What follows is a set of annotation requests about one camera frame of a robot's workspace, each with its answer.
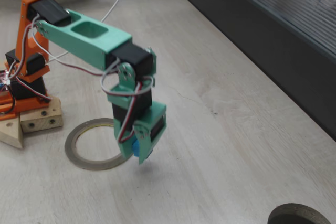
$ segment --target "blue component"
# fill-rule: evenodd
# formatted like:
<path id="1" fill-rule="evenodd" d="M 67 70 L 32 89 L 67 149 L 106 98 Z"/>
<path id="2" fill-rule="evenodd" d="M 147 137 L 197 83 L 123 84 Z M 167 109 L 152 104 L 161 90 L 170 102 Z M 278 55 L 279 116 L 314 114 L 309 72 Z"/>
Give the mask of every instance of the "blue component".
<path id="1" fill-rule="evenodd" d="M 136 140 L 132 145 L 133 153 L 136 157 L 139 157 L 139 141 Z"/>

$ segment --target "round hole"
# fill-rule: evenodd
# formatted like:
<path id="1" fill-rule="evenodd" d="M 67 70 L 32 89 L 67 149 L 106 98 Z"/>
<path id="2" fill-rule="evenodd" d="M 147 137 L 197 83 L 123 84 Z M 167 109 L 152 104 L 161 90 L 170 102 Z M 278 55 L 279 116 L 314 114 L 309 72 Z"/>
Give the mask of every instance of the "round hole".
<path id="1" fill-rule="evenodd" d="M 76 149 L 79 156 L 92 161 L 107 160 L 120 153 L 114 140 L 114 129 L 109 126 L 85 131 L 77 138 Z"/>
<path id="2" fill-rule="evenodd" d="M 331 224 L 316 210 L 301 204 L 284 204 L 274 209 L 268 224 Z"/>

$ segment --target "tape roll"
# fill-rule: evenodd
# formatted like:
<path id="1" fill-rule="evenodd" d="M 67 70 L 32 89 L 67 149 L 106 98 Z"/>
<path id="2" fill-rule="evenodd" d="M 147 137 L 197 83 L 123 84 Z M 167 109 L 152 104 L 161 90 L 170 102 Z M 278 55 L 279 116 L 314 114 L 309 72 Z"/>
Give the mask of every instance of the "tape roll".
<path id="1" fill-rule="evenodd" d="M 79 168 L 86 170 L 107 170 L 112 169 L 118 165 L 121 165 L 127 161 L 129 157 L 123 157 L 121 154 L 103 161 L 92 161 L 81 157 L 77 153 L 76 141 L 77 139 L 86 131 L 96 128 L 96 127 L 114 127 L 114 121 L 111 118 L 100 118 L 87 121 L 78 125 L 71 133 L 68 135 L 65 141 L 65 153 L 67 154 L 69 160 Z"/>

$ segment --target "red wire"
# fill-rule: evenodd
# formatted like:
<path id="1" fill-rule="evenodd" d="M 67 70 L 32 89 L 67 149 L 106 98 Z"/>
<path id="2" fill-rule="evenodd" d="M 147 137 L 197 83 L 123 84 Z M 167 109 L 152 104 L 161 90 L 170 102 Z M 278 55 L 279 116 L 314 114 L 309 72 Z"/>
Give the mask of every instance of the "red wire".
<path id="1" fill-rule="evenodd" d="M 78 67 L 78 66 L 74 66 L 74 65 L 71 65 L 71 64 L 67 64 L 67 63 L 64 63 L 64 62 L 60 62 L 59 61 L 59 63 L 61 63 L 62 65 L 66 66 L 66 67 L 82 70 L 82 71 L 84 71 L 86 73 L 89 73 L 89 74 L 91 74 L 93 76 L 102 76 L 103 75 L 102 73 L 94 73 L 94 72 L 91 72 L 91 71 L 89 71 L 87 69 L 84 69 L 84 68 L 81 68 L 81 67 Z"/>
<path id="2" fill-rule="evenodd" d="M 43 98 L 43 99 L 45 99 L 45 100 L 49 100 L 49 101 L 51 101 L 51 98 L 48 98 L 46 95 L 42 95 L 42 94 L 38 93 L 37 91 L 35 91 L 34 89 L 32 89 L 30 86 L 25 85 L 23 82 L 21 82 L 20 80 L 18 80 L 17 77 L 16 77 L 16 80 L 17 80 L 17 82 L 18 82 L 21 86 L 25 87 L 26 89 L 29 89 L 29 90 L 30 90 L 31 92 L 33 92 L 35 95 L 38 95 L 39 97 L 41 97 L 41 98 Z"/>
<path id="3" fill-rule="evenodd" d="M 26 36 L 25 36 L 25 41 L 24 41 L 24 49 L 23 49 L 23 55 L 21 55 L 21 61 L 25 61 L 25 59 L 26 59 L 26 41 L 27 41 L 27 37 L 28 37 L 28 33 L 29 33 L 29 31 L 30 31 L 30 29 L 31 28 L 28 28 L 28 30 L 27 30 L 27 34 L 26 34 Z M 12 79 L 12 78 L 15 78 L 19 73 L 20 73 L 20 71 L 22 70 L 22 68 L 23 68 L 23 65 L 24 64 L 21 64 L 21 66 L 19 65 L 19 68 L 18 68 L 18 70 L 17 70 L 17 74 L 15 75 L 15 76 L 10 76 L 10 78 Z"/>
<path id="4" fill-rule="evenodd" d="M 141 90 L 141 88 L 142 88 L 142 83 L 141 82 L 139 82 L 139 90 Z M 133 112 L 133 109 L 134 109 L 134 107 L 135 107 L 135 103 L 137 102 L 137 97 L 134 97 L 134 103 L 133 103 L 133 106 L 132 107 L 130 107 L 130 116 L 128 117 L 128 118 L 126 118 L 125 120 L 125 124 L 127 125 L 128 124 L 128 121 L 130 120 L 130 117 L 131 117 L 131 114 L 132 114 L 132 112 Z M 123 129 L 123 131 L 120 133 L 120 135 L 122 136 L 124 133 L 125 133 L 125 129 L 126 129 L 126 127 Z M 122 143 L 124 143 L 124 142 L 126 142 L 127 140 L 129 140 L 130 138 L 132 137 L 132 135 L 129 135 L 129 136 L 127 136 L 126 137 L 126 139 L 122 139 L 122 137 L 120 138 L 120 140 L 118 141 L 120 144 L 122 144 Z"/>

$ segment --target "black panel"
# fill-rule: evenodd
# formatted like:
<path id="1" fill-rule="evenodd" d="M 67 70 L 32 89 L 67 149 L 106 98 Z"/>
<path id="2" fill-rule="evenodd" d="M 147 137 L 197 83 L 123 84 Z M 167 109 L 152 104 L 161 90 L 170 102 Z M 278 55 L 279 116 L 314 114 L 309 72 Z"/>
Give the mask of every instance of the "black panel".
<path id="1" fill-rule="evenodd" d="M 335 57 L 253 0 L 190 0 L 336 140 Z"/>
<path id="2" fill-rule="evenodd" d="M 160 120 L 156 123 L 156 125 L 151 130 L 151 140 L 152 141 L 159 134 L 163 126 L 164 126 L 164 116 L 160 118 Z"/>
<path id="3" fill-rule="evenodd" d="M 151 74 L 153 70 L 153 55 L 132 42 L 127 42 L 111 51 L 106 56 L 106 66 L 111 65 L 116 58 L 119 58 L 121 62 L 128 62 L 133 67 L 137 80 Z"/>
<path id="4" fill-rule="evenodd" d="M 17 62 L 19 62 L 19 60 L 15 56 L 15 49 L 9 51 L 5 55 L 6 55 L 6 60 L 7 60 L 7 62 L 8 62 L 9 65 L 11 65 L 14 60 L 16 60 Z"/>
<path id="5" fill-rule="evenodd" d="M 30 21 L 39 14 L 46 22 L 55 26 L 66 26 L 71 23 L 70 14 L 55 0 L 38 0 L 28 7 Z"/>
<path id="6" fill-rule="evenodd" d="M 131 114 L 130 120 L 126 126 L 127 131 L 131 131 L 133 127 L 133 123 L 136 119 L 138 119 L 150 106 L 152 106 L 152 91 L 149 91 L 145 94 L 139 95 L 135 102 L 135 106 L 133 112 Z M 112 104 L 113 108 L 113 117 L 114 119 L 123 123 L 127 110 Z"/>
<path id="7" fill-rule="evenodd" d="M 33 81 L 32 83 L 28 83 L 24 80 L 21 80 L 21 81 L 41 94 L 47 93 L 42 77 L 38 78 L 36 81 Z M 23 100 L 23 99 L 33 98 L 37 96 L 34 93 L 32 93 L 30 90 L 23 87 L 21 84 L 19 84 L 15 80 L 11 81 L 10 87 L 12 88 L 15 100 Z"/>
<path id="8" fill-rule="evenodd" d="M 33 54 L 27 60 L 27 73 L 32 74 L 42 69 L 46 64 L 43 56 L 39 53 Z"/>

